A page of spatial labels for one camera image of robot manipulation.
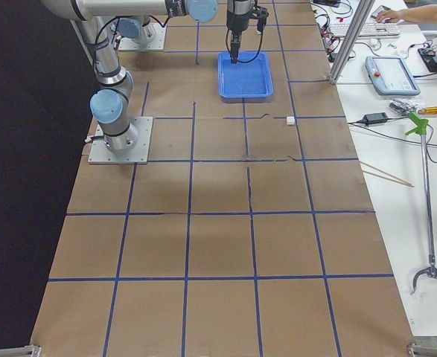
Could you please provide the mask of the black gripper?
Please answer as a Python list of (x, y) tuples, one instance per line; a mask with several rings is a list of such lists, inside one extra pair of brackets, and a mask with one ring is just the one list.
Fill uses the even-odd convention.
[[(226, 15), (226, 26), (229, 30), (246, 30), (252, 19), (257, 21), (257, 30), (263, 30), (267, 24), (269, 12), (257, 1), (228, 0)], [(235, 33), (235, 62), (239, 57), (241, 34), (241, 32)]]

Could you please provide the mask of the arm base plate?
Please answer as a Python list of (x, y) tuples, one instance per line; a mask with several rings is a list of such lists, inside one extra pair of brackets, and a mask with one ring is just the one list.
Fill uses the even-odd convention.
[(163, 51), (166, 28), (155, 22), (141, 26), (137, 22), (123, 21), (118, 26), (121, 41), (118, 47), (122, 52)]
[(120, 136), (105, 135), (98, 124), (89, 152), (89, 164), (147, 164), (153, 117), (128, 117), (130, 125)]

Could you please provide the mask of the person hand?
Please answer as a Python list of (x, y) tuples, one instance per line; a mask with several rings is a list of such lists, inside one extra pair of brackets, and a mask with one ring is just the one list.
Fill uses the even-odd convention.
[(397, 23), (401, 20), (401, 15), (397, 10), (382, 10), (375, 16), (378, 23)]

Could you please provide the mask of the person forearm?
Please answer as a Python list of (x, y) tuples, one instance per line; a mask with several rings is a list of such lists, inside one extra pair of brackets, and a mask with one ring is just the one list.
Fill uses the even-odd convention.
[(437, 24), (437, 4), (400, 10), (400, 18), (407, 22)]

